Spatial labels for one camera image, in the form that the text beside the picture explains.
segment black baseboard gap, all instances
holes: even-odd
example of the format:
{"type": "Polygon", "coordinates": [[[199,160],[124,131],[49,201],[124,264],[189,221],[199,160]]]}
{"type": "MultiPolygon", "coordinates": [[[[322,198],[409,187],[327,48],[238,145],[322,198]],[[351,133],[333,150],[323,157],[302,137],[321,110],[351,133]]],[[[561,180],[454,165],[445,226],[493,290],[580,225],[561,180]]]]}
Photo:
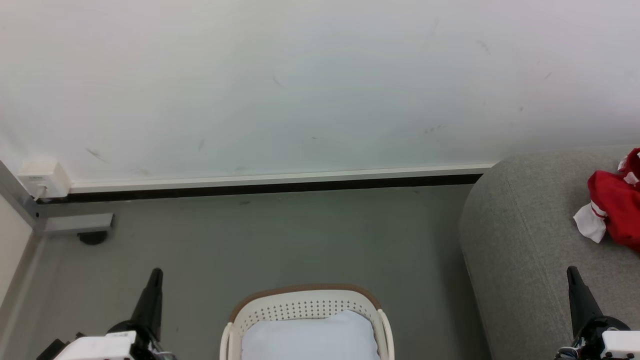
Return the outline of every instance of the black baseboard gap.
{"type": "Polygon", "coordinates": [[[316,192],[323,190],[348,190],[366,188],[396,188],[404,186],[438,186],[474,184],[482,174],[397,177],[393,179],[366,179],[344,181],[320,181],[291,184],[210,186],[206,188],[185,188],[167,190],[135,190],[126,192],[70,193],[67,197],[51,199],[39,204],[66,204],[70,202],[102,202],[141,199],[162,199],[172,197],[241,195],[250,193],[316,192]]]}

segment brown basket rim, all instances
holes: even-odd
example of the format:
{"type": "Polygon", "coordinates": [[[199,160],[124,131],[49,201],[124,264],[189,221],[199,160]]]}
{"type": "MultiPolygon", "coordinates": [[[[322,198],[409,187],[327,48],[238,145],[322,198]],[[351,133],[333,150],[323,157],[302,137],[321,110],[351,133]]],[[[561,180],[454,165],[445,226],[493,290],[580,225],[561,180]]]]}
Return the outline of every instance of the brown basket rim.
{"type": "Polygon", "coordinates": [[[280,295],[280,294],[286,294],[286,293],[295,293],[295,292],[299,292],[299,291],[312,291],[312,290],[349,290],[349,291],[355,291],[357,293],[362,294],[369,301],[371,301],[371,304],[373,304],[373,306],[376,308],[376,310],[382,308],[382,305],[380,305],[380,302],[378,301],[378,299],[376,299],[376,297],[373,296],[373,294],[370,293],[369,290],[367,290],[367,289],[365,289],[365,288],[363,288],[361,286],[357,286],[357,285],[353,285],[353,284],[303,284],[303,285],[286,286],[284,288],[277,288],[277,289],[272,289],[272,290],[259,291],[257,293],[254,293],[254,294],[251,294],[251,295],[247,296],[242,301],[240,301],[240,303],[238,303],[238,305],[236,305],[236,307],[234,308],[233,312],[231,312],[231,317],[229,317],[229,322],[235,322],[236,317],[240,313],[240,310],[242,310],[242,308],[244,306],[249,304],[251,301],[254,301],[255,299],[259,299],[261,297],[272,296],[272,295],[280,295]]]}

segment gray sofa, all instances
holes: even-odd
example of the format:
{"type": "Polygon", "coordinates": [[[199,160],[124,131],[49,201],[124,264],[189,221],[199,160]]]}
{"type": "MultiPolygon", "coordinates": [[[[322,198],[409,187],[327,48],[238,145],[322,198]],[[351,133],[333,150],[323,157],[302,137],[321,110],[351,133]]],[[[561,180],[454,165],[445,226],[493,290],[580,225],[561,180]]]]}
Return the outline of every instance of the gray sofa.
{"type": "Polygon", "coordinates": [[[493,360],[553,359],[572,340],[566,268],[575,265],[605,315],[640,330],[640,254],[578,232],[587,179],[615,172],[633,146],[515,156],[473,187],[460,243],[493,360]]]}

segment laundry basket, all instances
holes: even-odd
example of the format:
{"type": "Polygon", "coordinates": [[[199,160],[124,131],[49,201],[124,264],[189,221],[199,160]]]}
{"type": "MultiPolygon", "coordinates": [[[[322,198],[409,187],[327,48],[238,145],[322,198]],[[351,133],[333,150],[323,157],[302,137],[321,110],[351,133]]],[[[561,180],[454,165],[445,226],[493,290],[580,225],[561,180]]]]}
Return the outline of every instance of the laundry basket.
{"type": "Polygon", "coordinates": [[[394,338],[380,303],[367,290],[349,284],[297,285],[249,296],[236,306],[222,333],[220,360],[241,360],[242,338],[259,321],[323,319],[344,310],[368,319],[380,360],[394,360],[394,338]]]}

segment white electrical socket box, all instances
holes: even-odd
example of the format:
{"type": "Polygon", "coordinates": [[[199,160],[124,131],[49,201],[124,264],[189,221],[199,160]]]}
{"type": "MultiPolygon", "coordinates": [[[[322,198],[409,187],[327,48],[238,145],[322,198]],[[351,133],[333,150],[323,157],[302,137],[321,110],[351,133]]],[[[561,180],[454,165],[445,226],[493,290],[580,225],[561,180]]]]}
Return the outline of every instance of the white electrical socket box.
{"type": "Polygon", "coordinates": [[[33,197],[38,195],[41,187],[47,190],[41,194],[43,197],[65,197],[69,194],[71,180],[62,166],[57,161],[28,161],[22,165],[18,172],[18,179],[22,182],[27,192],[33,197]]]}

